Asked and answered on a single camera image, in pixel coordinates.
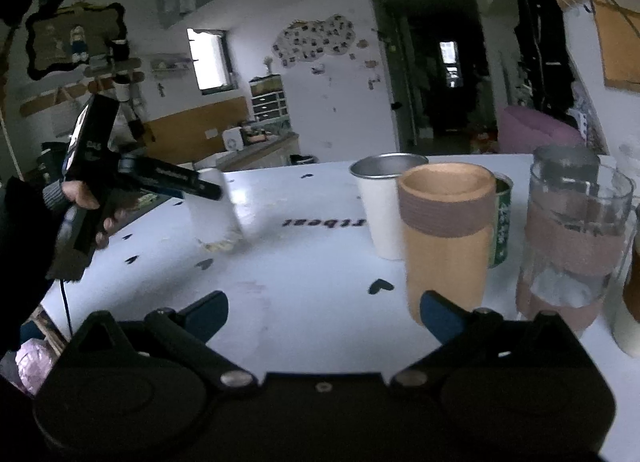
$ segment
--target green can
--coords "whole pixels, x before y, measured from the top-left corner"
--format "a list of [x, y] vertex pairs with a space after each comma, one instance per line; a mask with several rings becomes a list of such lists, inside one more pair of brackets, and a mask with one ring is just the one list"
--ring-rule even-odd
[[511, 190], [513, 181], [501, 173], [495, 176], [494, 240], [490, 249], [489, 267], [500, 265], [507, 259], [509, 223], [511, 220]]

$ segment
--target purple chair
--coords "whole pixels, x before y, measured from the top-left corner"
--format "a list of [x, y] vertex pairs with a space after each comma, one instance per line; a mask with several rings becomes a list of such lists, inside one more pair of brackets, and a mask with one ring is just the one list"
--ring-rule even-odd
[[577, 129], [535, 109], [508, 106], [498, 114], [500, 153], [533, 153], [546, 144], [584, 145], [584, 140]]

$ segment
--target window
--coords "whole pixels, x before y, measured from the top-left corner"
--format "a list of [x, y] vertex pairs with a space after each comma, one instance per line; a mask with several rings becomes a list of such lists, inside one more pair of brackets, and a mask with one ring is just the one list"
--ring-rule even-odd
[[447, 86], [457, 88], [462, 86], [462, 72], [458, 57], [458, 45], [455, 41], [443, 41], [440, 43], [442, 62], [446, 70]]
[[226, 32], [188, 28], [187, 36], [202, 95], [235, 89]]

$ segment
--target table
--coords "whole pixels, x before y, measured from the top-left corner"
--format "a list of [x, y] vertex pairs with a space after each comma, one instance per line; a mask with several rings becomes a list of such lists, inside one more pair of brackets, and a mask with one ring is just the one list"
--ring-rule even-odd
[[[482, 302], [513, 319], [531, 155], [430, 161], [475, 163], [513, 179], [509, 255], [490, 270]], [[364, 210], [349, 165], [227, 174], [247, 238], [244, 248], [231, 253], [205, 251], [193, 238], [185, 204], [167, 201], [120, 230], [108, 249], [95, 254], [82, 280], [65, 285], [72, 323], [78, 327], [98, 309], [119, 320], [140, 319], [155, 308], [180, 309], [222, 290], [230, 304], [228, 321], [208, 345], [257, 377], [270, 371], [380, 372], [388, 381], [439, 343], [409, 317], [403, 263], [378, 258], [368, 229], [357, 225]], [[329, 228], [327, 220], [338, 221]], [[396, 288], [368, 294], [377, 278]], [[616, 298], [619, 290], [606, 308]], [[57, 286], [43, 306], [67, 333]], [[640, 360], [618, 348], [604, 316], [581, 341], [616, 395], [618, 412], [602, 455], [609, 462], [639, 462]]]

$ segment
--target hand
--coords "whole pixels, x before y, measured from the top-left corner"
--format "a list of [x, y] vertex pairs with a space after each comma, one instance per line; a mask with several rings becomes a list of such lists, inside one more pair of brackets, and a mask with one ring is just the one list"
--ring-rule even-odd
[[[66, 199], [70, 202], [78, 204], [84, 209], [97, 209], [100, 207], [98, 200], [95, 199], [89, 187], [84, 182], [72, 180], [62, 182], [62, 192]], [[126, 209], [118, 209], [112, 217], [106, 218], [102, 226], [105, 232], [99, 232], [95, 235], [95, 242], [98, 249], [104, 249], [109, 244], [109, 236], [113, 234], [118, 222], [121, 222], [127, 216]]]

